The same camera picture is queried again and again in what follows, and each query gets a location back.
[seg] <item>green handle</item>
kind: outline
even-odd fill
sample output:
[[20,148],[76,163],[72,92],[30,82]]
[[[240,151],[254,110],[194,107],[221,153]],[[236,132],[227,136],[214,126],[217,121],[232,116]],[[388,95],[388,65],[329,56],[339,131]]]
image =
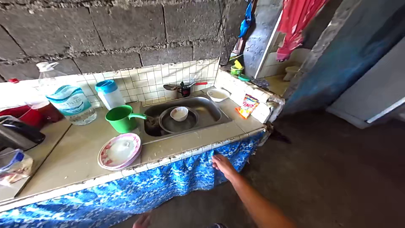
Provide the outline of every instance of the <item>green handle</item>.
[[129,117],[130,119],[131,119],[132,117],[138,117],[138,118],[141,118],[141,119],[146,120],[146,115],[140,114],[140,113],[131,113],[131,114],[128,115],[128,117]]

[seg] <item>stainless steel sink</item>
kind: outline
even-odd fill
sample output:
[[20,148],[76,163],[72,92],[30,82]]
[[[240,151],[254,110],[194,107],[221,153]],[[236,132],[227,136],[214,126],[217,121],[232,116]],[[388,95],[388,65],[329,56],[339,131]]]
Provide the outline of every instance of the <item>stainless steel sink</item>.
[[193,128],[187,129],[185,131],[169,133],[160,128],[158,123],[152,123],[150,120],[141,120],[140,130],[142,131],[143,144],[156,142],[166,138],[171,138],[181,134],[194,132],[206,127],[232,121],[232,119],[227,117],[215,104],[215,102],[213,102],[206,94],[197,97],[190,96],[182,99],[167,101],[164,103],[141,106],[141,113],[144,113],[145,115],[158,120],[160,114],[164,110],[175,106],[186,106],[195,110],[198,114],[197,124]]

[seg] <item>blue painted wall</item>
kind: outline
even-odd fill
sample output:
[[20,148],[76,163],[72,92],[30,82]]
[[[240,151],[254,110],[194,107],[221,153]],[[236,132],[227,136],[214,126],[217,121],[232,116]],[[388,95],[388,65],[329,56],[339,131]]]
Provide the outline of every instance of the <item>blue painted wall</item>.
[[363,0],[287,100],[283,114],[327,107],[404,35],[405,0]]

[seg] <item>mug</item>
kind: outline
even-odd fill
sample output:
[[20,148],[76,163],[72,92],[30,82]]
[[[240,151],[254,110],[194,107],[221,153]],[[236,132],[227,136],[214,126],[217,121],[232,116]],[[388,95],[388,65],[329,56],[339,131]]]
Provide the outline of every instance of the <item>mug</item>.
[[108,111],[105,119],[110,122],[111,126],[119,133],[129,133],[136,128],[136,120],[133,117],[138,117],[146,120],[146,115],[140,113],[132,113],[132,107],[122,105]]
[[188,96],[190,96],[191,87],[188,87],[188,88],[181,87],[181,88],[180,88],[180,93],[181,93],[181,95],[182,95],[183,97],[188,97]]
[[164,96],[166,98],[169,98],[170,100],[177,99],[177,94],[178,94],[177,89],[176,90],[165,90],[164,91]]

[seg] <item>pink and white plate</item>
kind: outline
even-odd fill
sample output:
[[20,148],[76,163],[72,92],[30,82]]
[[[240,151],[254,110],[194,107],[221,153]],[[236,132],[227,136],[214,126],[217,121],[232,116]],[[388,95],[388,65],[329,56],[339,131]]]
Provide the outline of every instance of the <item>pink and white plate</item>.
[[110,139],[98,152],[99,166],[107,170],[119,170],[129,166],[141,153],[141,138],[125,133]]

